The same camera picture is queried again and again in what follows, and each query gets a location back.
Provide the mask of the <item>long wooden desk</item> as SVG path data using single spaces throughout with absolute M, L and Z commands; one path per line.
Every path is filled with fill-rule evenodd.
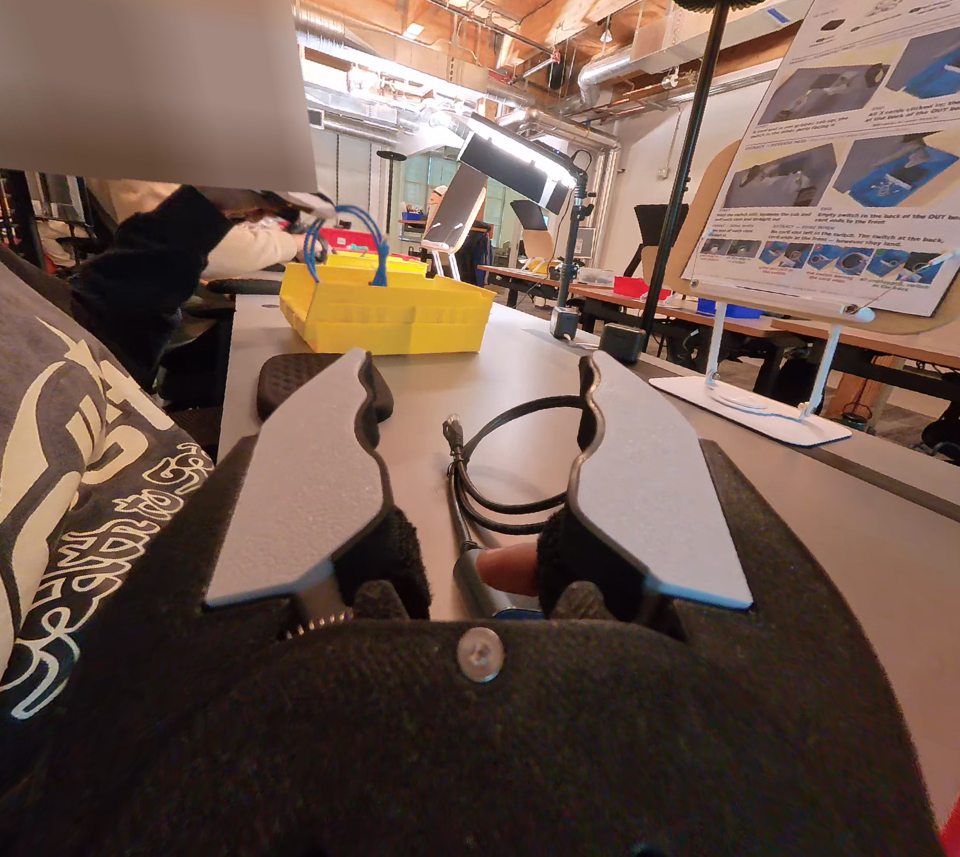
M 507 306 L 519 307 L 522 299 L 557 296 L 559 283 L 549 275 L 531 273 L 503 266 L 482 265 L 487 283 L 507 292 Z M 572 303 L 580 312 L 582 330 L 594 333 L 596 327 L 619 323 L 631 327 L 641 324 L 640 298 L 623 295 L 610 287 L 591 287 L 576 283 L 571 287 Z M 714 315 L 697 310 L 695 300 L 670 298 L 658 309 L 654 322 L 654 338 L 666 349 L 674 340 L 679 358 L 674 363 L 698 370 L 706 366 L 706 352 L 700 350 L 712 335 Z M 721 351 L 746 356 L 752 350 L 763 360 L 758 384 L 767 386 L 781 368 L 786 351 L 826 345 L 826 326 L 813 321 L 779 319 L 763 314 L 758 318 L 730 315 L 725 317 Z M 935 369 L 958 371 L 958 331 L 948 326 L 938 331 L 914 336 L 889 336 L 855 332 L 846 329 L 833 358 L 835 371 L 879 379 L 892 370 L 882 358 L 901 358 L 919 366 L 923 380 Z

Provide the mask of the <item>beige rounded board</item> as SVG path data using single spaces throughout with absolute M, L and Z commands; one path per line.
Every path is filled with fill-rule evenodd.
M 434 215 L 428 219 L 420 246 L 430 255 L 438 276 L 446 276 L 443 264 L 446 260 L 451 278 L 461 282 L 457 256 L 484 207 L 487 184 L 484 173 L 461 164 Z

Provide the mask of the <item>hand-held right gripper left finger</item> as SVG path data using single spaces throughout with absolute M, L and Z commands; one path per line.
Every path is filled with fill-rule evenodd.
M 349 350 L 263 423 L 206 591 L 208 608 L 277 598 L 300 611 L 352 608 L 336 565 L 395 506 L 378 455 L 372 360 Z

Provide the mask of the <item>yellow plastic bin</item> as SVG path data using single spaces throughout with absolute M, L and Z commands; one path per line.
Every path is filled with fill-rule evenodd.
M 483 287 L 446 276 L 427 278 L 424 263 L 388 258 L 385 286 L 375 286 L 372 256 L 333 255 L 310 269 L 288 263 L 279 292 L 287 323 L 318 354 L 354 348 L 374 356 L 480 350 L 494 304 Z

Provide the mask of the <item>person's dark printed shirt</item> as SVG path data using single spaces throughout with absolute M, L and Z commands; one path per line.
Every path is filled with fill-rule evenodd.
M 2 727 L 50 712 L 97 611 L 209 478 L 113 354 L 2 269 Z

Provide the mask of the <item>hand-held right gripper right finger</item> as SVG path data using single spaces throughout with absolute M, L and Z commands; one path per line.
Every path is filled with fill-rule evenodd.
M 644 589 L 750 610 L 754 597 L 697 432 L 608 352 L 580 365 L 586 431 L 567 487 L 572 514 Z

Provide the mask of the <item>instruction poster board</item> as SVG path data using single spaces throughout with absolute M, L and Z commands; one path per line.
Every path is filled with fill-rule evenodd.
M 958 278 L 958 1 L 812 1 L 678 272 L 693 297 L 934 318 Z

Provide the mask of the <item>light panel on stand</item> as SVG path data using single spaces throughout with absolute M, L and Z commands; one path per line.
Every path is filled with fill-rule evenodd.
M 589 177 L 569 156 L 544 147 L 499 126 L 482 114 L 459 115 L 464 128 L 458 161 L 503 184 L 512 191 L 559 215 L 571 200 L 568 233 L 560 265 L 557 302 L 551 312 L 550 334 L 571 343 L 579 328 L 579 312 L 570 307 L 574 277 L 574 254 L 582 221 L 594 205 L 588 191 Z

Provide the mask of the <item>black cylindrical port adapter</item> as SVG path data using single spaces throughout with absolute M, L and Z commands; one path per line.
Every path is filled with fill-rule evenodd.
M 490 621 L 540 621 L 544 618 L 539 600 L 510 594 L 488 585 L 479 574 L 477 559 L 482 548 L 466 544 L 453 567 L 453 580 L 467 613 Z

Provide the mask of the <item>silver air duct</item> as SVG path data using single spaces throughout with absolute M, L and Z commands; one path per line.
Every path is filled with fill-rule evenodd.
M 637 74 L 657 74 L 701 59 L 713 22 L 710 13 L 675 7 L 634 31 L 630 44 L 590 60 L 580 71 L 580 107 L 595 107 L 610 83 Z

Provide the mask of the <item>person's left forearm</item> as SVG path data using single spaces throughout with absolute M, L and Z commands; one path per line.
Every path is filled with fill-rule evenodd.
M 183 305 L 231 226 L 224 212 L 192 186 L 130 216 L 110 246 L 73 277 L 75 320 L 145 380 L 159 366 L 182 322 Z

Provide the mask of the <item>black wrist rest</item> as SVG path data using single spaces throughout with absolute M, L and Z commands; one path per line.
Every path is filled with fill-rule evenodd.
M 282 288 L 282 277 L 237 277 L 211 280 L 205 287 L 213 294 L 224 297 L 264 296 L 277 297 Z
M 282 354 L 266 360 L 260 369 L 256 388 L 255 406 L 260 422 L 269 419 L 296 391 L 340 357 L 340 354 Z M 394 396 L 375 365 L 371 366 L 370 372 L 376 420 L 383 423 L 394 413 Z

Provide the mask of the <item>person's right hand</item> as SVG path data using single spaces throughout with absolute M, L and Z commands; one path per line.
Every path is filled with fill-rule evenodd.
M 524 597 L 539 596 L 538 549 L 534 543 L 480 551 L 476 570 L 494 590 Z

